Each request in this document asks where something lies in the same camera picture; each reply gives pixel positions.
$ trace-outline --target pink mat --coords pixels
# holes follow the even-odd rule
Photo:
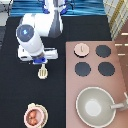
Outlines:
[[[79,58],[74,54],[74,47],[78,43],[89,46],[89,54],[85,58]],[[99,57],[95,50],[98,45],[107,45],[111,48],[111,55],[106,58]],[[110,62],[115,67],[112,76],[102,76],[98,71],[101,62]],[[87,62],[91,67],[88,76],[80,77],[75,73],[75,65],[78,62]],[[80,91],[86,87],[96,86],[105,89],[113,97],[115,103],[125,99],[126,87],[113,41],[78,41],[66,42],[66,128],[90,128],[79,118],[76,112],[76,98]],[[114,121],[107,128],[128,128],[128,110],[117,111]]]

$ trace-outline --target white bowl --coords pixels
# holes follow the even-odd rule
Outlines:
[[[116,109],[111,95],[99,87],[88,87],[80,92],[76,100],[76,109],[81,120],[94,128],[108,126],[114,119]]]

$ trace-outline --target stove burner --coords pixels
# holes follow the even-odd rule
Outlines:
[[[100,63],[98,70],[103,76],[112,76],[115,72],[114,66],[109,62]]]
[[[86,62],[79,62],[75,65],[75,72],[79,76],[87,76],[89,75],[91,68]]]
[[[108,57],[111,54],[111,49],[106,45],[99,45],[96,48],[96,54],[100,57]]]

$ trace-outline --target pink bowl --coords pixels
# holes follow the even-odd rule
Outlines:
[[[36,119],[38,121],[38,123],[34,126],[30,125],[29,124],[29,114],[31,111],[35,110],[36,111]],[[39,107],[32,107],[30,109],[28,109],[24,115],[24,123],[25,125],[28,127],[28,128],[38,128],[44,121],[44,113],[43,111],[41,110],[41,108]]]

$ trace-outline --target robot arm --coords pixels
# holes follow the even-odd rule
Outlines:
[[[63,24],[58,10],[50,14],[25,14],[16,30],[19,42],[18,57],[22,61],[33,60],[33,64],[47,63],[47,59],[57,59],[54,48],[44,48],[40,36],[58,37],[63,30]]]

